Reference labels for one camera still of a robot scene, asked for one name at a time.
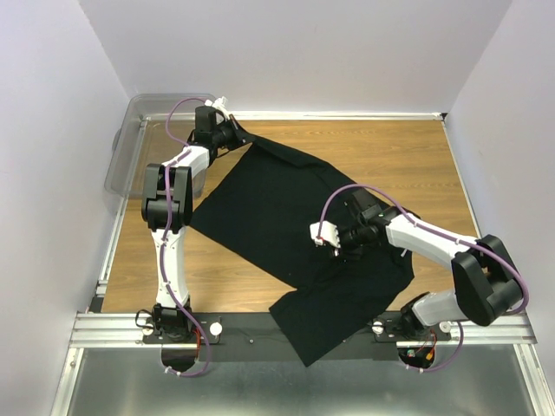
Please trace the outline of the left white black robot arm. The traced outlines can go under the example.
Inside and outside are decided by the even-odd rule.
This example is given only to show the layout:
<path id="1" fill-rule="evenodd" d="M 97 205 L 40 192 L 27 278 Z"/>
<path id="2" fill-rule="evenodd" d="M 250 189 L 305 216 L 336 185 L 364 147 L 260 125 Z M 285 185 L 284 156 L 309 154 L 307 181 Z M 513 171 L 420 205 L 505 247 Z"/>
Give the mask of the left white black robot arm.
<path id="1" fill-rule="evenodd" d="M 161 164 L 149 164 L 143 183 L 141 216 L 156 250 L 158 288 L 150 320 L 141 326 L 146 336 L 187 342 L 201 337 L 191 317 L 186 286 L 184 245 L 206 173 L 219 150 L 233 151 L 251 140 L 225 108 L 225 98 L 207 100 L 194 110 L 194 128 L 182 150 Z"/>

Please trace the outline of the black t shirt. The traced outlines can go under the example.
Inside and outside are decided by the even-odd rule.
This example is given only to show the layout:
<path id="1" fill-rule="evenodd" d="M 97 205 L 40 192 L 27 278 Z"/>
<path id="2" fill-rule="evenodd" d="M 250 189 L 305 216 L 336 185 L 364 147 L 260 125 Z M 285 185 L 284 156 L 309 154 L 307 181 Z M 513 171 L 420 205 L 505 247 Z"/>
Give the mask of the black t shirt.
<path id="1" fill-rule="evenodd" d="M 319 218 L 354 223 L 336 194 L 349 182 L 315 156 L 257 137 L 191 221 L 291 287 L 270 312 L 305 366 L 384 312 L 415 276 L 411 254 L 395 247 L 370 245 L 344 259 L 311 240 Z"/>

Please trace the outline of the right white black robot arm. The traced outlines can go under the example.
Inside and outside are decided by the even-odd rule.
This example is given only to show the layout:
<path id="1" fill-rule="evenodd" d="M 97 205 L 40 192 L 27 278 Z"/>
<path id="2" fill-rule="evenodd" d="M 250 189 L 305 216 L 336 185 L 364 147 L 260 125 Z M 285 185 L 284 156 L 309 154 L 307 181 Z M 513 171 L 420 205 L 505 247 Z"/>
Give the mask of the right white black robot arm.
<path id="1" fill-rule="evenodd" d="M 362 248 L 378 245 L 411 251 L 451 271 L 454 288 L 417 296 L 399 312 L 394 333 L 411 340 L 421 338 L 442 322 L 470 321 L 486 327 L 505 314 L 515 314 L 529 302 L 529 291 L 504 243 L 493 235 L 470 237 L 429 224 L 396 201 L 382 205 L 379 190 L 367 185 L 347 185 L 325 202 L 349 190 L 346 206 L 354 223 L 346 228 L 332 224 L 321 212 L 310 225 L 317 246 L 329 246 L 334 256 L 354 256 Z"/>

